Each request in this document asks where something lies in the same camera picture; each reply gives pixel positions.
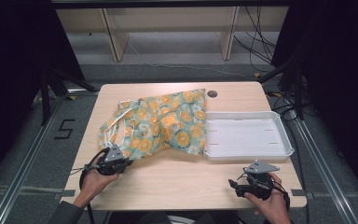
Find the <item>wooden table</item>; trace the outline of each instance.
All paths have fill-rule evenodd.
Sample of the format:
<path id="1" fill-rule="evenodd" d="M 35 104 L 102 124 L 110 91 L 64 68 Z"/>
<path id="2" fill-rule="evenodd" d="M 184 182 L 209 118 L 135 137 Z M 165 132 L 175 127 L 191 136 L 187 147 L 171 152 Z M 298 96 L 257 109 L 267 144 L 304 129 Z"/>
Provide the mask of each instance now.
<path id="1" fill-rule="evenodd" d="M 116 111 L 122 100 L 137 100 L 177 91 L 195 89 L 216 91 L 217 97 L 206 96 L 207 112 L 269 111 L 269 103 L 257 82 L 197 82 L 111 84 L 101 88 L 88 127 L 78 150 L 74 168 L 83 167 L 98 152 L 98 133 L 101 125 Z M 250 163 L 208 161 L 202 155 L 188 155 L 175 149 L 165 149 L 153 156 L 135 161 L 119 180 L 110 184 L 94 198 L 96 210 L 238 210 L 254 207 L 248 200 L 238 198 L 228 184 L 242 174 Z M 305 206 L 303 196 L 292 195 L 291 189 L 301 189 L 290 158 L 279 166 L 276 174 L 289 192 L 292 207 Z M 66 190 L 75 189 L 74 197 L 62 199 L 72 203 L 79 193 L 80 173 L 70 175 Z"/>

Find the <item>finger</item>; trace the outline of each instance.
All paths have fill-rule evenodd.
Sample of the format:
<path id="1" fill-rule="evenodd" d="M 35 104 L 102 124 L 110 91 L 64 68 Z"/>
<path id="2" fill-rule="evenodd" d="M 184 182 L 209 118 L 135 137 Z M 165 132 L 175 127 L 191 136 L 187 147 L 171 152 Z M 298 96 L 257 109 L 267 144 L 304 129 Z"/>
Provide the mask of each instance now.
<path id="1" fill-rule="evenodd" d="M 275 181 L 275 182 L 277 182 L 278 184 L 282 184 L 282 180 L 277 176 L 277 175 L 275 175 L 274 173 L 272 173 L 272 172 L 268 172 L 268 174 L 272 177 L 272 179 Z"/>
<path id="2" fill-rule="evenodd" d="M 257 207 L 261 203 L 261 201 L 256 196 L 254 196 L 254 194 L 248 192 L 245 193 L 245 198 L 248 199 L 251 203 L 254 203 Z"/>

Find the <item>sleeve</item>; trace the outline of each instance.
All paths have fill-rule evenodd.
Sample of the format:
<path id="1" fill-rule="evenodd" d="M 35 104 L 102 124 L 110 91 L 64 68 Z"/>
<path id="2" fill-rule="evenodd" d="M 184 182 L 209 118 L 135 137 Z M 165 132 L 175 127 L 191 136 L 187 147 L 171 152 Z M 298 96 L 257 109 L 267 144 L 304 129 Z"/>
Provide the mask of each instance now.
<path id="1" fill-rule="evenodd" d="M 61 202 L 48 224 L 76 224 L 83 214 L 83 209 L 68 202 Z"/>

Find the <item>black curtain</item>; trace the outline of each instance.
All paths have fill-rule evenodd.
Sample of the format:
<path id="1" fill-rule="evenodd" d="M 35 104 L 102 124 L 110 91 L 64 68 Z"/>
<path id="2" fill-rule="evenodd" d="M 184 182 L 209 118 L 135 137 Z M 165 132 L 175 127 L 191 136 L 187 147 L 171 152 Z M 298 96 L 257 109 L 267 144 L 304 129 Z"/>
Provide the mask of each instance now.
<path id="1" fill-rule="evenodd" d="M 312 13 L 303 7 L 289 10 L 273 63 L 301 58 L 294 66 L 302 69 L 312 102 L 358 178 L 358 1 L 325 1 L 312 9 L 318 10 L 323 13 L 316 18 L 317 31 L 310 32 L 310 45 L 303 49 L 293 46 L 301 42 L 298 29 L 304 34 L 308 28 L 298 21 Z M 293 85 L 295 75 L 284 73 L 282 80 Z"/>
<path id="2" fill-rule="evenodd" d="M 83 79 L 55 10 L 17 2 L 0 0 L 0 162 L 31 110 L 45 68 Z"/>

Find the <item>black cable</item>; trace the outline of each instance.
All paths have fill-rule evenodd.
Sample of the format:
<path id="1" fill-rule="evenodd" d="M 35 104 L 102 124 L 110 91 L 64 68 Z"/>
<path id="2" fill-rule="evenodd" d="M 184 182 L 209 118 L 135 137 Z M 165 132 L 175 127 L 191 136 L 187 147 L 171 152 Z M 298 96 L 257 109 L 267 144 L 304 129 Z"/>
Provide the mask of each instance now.
<path id="1" fill-rule="evenodd" d="M 110 213 L 110 212 L 107 212 L 107 213 L 106 213 L 106 216 L 105 216 L 105 218 L 103 219 L 103 224 L 106 222 L 107 218 L 109 217 L 109 213 Z"/>
<path id="2" fill-rule="evenodd" d="M 245 31 L 245 33 L 249 36 L 249 37 L 251 37 L 251 38 L 254 38 L 254 37 L 252 37 L 247 31 Z M 276 47 L 276 45 L 275 44 L 273 44 L 273 43 L 271 43 L 271 42 L 269 42 L 267 39 L 265 39 L 267 42 L 265 42 L 267 45 L 270 45 L 271 47 L 273 47 L 273 48 L 275 48 Z M 261 43 L 263 43 L 263 40 L 261 40 L 261 39 L 258 39 L 258 38 L 255 38 L 255 41 L 258 41 L 258 42 L 261 42 Z"/>
<path id="3" fill-rule="evenodd" d="M 254 19 L 252 18 L 251 14 L 250 14 L 250 12 L 249 12 L 248 7 L 246 7 L 246 11 L 247 11 L 248 16 L 249 16 L 249 18 L 251 19 L 252 24 L 253 24 L 253 26 L 254 26 L 254 28 L 255 28 L 255 35 L 254 35 L 254 36 L 251 36 L 251 38 L 253 39 L 253 40 L 252 40 L 252 45 L 251 45 L 250 48 L 246 47 L 246 49 L 248 49 L 248 50 L 250 51 L 250 52 L 249 52 L 250 64 L 251 64 L 251 66 L 252 66 L 256 71 L 259 71 L 259 72 L 269 72 L 269 71 L 264 71 L 264 70 L 260 70 L 260 69 L 256 68 L 256 67 L 254 66 L 253 62 L 252 62 L 252 53 L 253 53 L 254 55 L 256 55 L 255 52 L 257 52 L 257 51 L 255 51 L 255 50 L 253 50 L 255 41 L 257 40 L 257 41 L 261 41 L 261 43 L 263 44 L 263 48 L 264 48 L 264 51 L 266 52 L 266 55 L 267 55 L 267 56 L 264 56 L 264 55 L 262 55 L 261 53 L 259 53 L 259 55 L 256 55 L 256 56 L 258 56 L 258 57 L 261 59 L 260 55 L 262 55 L 263 61 L 266 62 L 266 63 L 268 63 L 268 64 L 271 64 L 271 59 L 270 59 L 270 57 L 269 57 L 269 54 L 272 55 L 272 53 L 270 52 L 269 47 L 268 47 L 267 44 L 266 44 L 265 38 L 261 35 L 261 32 L 260 32 L 260 31 L 261 31 L 261 25 L 260 25 L 261 7 L 257 7 L 257 25 L 255 25 L 255 21 L 254 21 Z M 260 40 L 257 39 L 257 38 L 256 38 L 256 35 L 259 35 L 261 39 L 260 39 Z"/>
<path id="4" fill-rule="evenodd" d="M 86 177 L 86 174 L 89 172 L 90 170 L 90 167 L 92 165 L 92 163 L 102 154 L 102 153 L 105 153 L 106 151 L 108 150 L 108 148 L 105 148 L 103 150 L 100 150 L 92 159 L 91 161 L 89 162 L 89 164 L 85 165 L 84 169 L 83 169 L 83 172 L 80 176 L 80 179 L 79 179 L 79 186 L 80 186 L 80 189 L 83 185 L 83 180 L 84 178 Z M 91 204 L 87 204 L 87 211 L 89 213 L 89 222 L 91 224 L 95 224 L 95 220 L 94 220 L 94 215 L 92 214 L 92 209 L 91 209 Z"/>
<path id="5" fill-rule="evenodd" d="M 256 13 L 256 16 L 257 16 L 257 25 L 255 24 L 255 21 L 254 21 L 254 19 L 252 18 L 251 14 L 250 14 L 250 12 L 249 12 L 249 8 L 248 8 L 248 7 L 246 7 L 246 11 L 247 11 L 248 16 L 249 16 L 249 18 L 251 19 L 251 22 L 252 22 L 252 24 L 253 24 L 253 26 L 254 26 L 254 28 L 255 28 L 255 36 L 256 36 L 256 34 L 258 34 L 258 35 L 260 36 L 261 42 L 262 42 L 262 44 L 263 44 L 264 51 L 266 52 L 267 57 L 269 58 L 269 54 L 272 56 L 272 53 L 271 53 L 271 51 L 269 50 L 269 47 L 268 47 L 267 44 L 266 44 L 267 39 L 261 34 L 261 23 L 260 23 L 261 7 L 257 7 L 257 13 Z"/>
<path id="6" fill-rule="evenodd" d="M 260 52 L 249 48 L 248 46 L 246 46 L 245 44 L 243 44 L 242 42 L 240 42 L 240 40 L 234 35 L 234 38 L 238 41 L 238 43 L 245 49 L 251 51 L 255 56 L 257 56 L 258 58 L 260 58 L 261 60 L 263 60 L 265 63 L 270 63 L 268 61 L 269 58 L 267 58 L 266 56 L 264 56 L 263 54 L 261 54 Z"/>
<path id="7" fill-rule="evenodd" d="M 289 130 L 289 133 L 292 135 L 292 139 L 293 139 L 293 141 L 295 143 L 296 154 L 297 154 L 297 159 L 298 159 L 298 170 L 300 172 L 300 181 L 301 181 L 301 185 L 302 185 L 303 190 L 305 190 L 307 192 L 307 186 L 305 184 L 305 178 L 304 178 L 304 173 L 303 173 L 303 168 L 302 168 L 300 152 L 298 150 L 298 142 L 296 140 L 296 137 L 295 137 L 295 134 L 294 134 L 292 128 L 290 127 L 290 125 L 288 123 L 288 120 L 283 119 L 283 123 L 285 124 L 285 126 Z M 306 209 L 307 223 L 310 223 L 310 208 L 309 208 L 308 204 L 306 204 L 305 209 Z"/>

